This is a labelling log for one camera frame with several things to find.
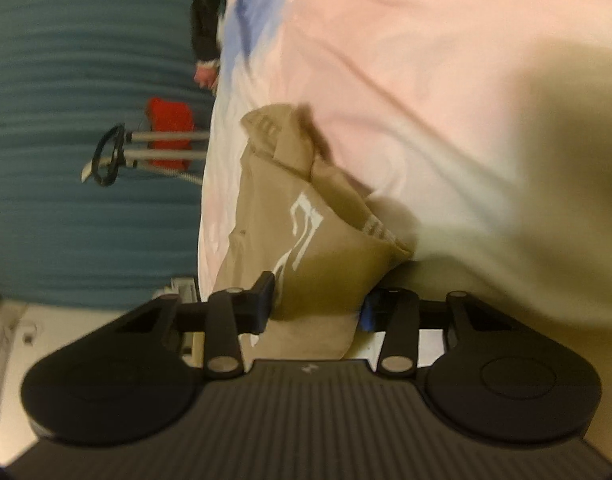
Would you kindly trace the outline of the tan t-shirt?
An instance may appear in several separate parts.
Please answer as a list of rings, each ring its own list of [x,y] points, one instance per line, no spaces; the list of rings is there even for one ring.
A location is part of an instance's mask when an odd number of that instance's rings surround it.
[[[324,157],[306,110],[268,105],[241,125],[248,144],[216,287],[249,289],[274,274],[269,320],[263,333],[244,336],[244,359],[341,359],[364,297],[412,252]]]

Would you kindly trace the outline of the pastel bed duvet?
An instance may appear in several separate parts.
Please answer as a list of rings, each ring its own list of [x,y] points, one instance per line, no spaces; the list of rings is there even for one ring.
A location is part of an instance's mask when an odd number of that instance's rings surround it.
[[[309,110],[336,166],[413,247],[420,295],[466,289],[587,358],[612,460],[612,0],[229,0],[202,197],[209,294],[240,120]]]

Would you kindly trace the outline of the pile of mixed clothes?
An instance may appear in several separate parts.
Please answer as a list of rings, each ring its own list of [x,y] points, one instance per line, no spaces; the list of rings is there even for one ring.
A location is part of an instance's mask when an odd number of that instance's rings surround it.
[[[226,0],[193,0],[190,11],[191,47],[195,59],[193,80],[202,89],[215,92],[220,70],[220,28]]]

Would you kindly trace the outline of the teal curtain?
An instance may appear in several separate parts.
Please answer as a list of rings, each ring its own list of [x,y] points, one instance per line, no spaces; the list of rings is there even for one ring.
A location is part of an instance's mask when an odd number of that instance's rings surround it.
[[[0,298],[135,307],[196,272],[200,189],[124,171],[83,181],[102,136],[146,128],[146,104],[188,104],[192,0],[0,0]]]

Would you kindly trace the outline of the red cloth on stand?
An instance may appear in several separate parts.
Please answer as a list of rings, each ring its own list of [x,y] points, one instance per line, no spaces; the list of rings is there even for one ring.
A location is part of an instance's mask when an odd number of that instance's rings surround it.
[[[146,103],[146,117],[154,132],[192,132],[194,120],[192,110],[184,102],[167,101],[151,98]],[[190,140],[157,140],[150,141],[149,148],[154,150],[189,151],[192,149]]]

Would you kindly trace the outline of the garment steamer stand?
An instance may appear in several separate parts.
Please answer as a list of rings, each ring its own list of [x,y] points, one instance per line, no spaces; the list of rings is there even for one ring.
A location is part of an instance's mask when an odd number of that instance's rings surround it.
[[[154,150],[150,141],[190,140],[189,151]],[[165,177],[190,182],[201,186],[203,177],[196,172],[199,162],[207,156],[208,131],[164,132],[128,130],[117,124],[106,132],[93,151],[90,161],[80,172],[79,180],[93,180],[101,188],[113,185],[123,169],[139,170]]]

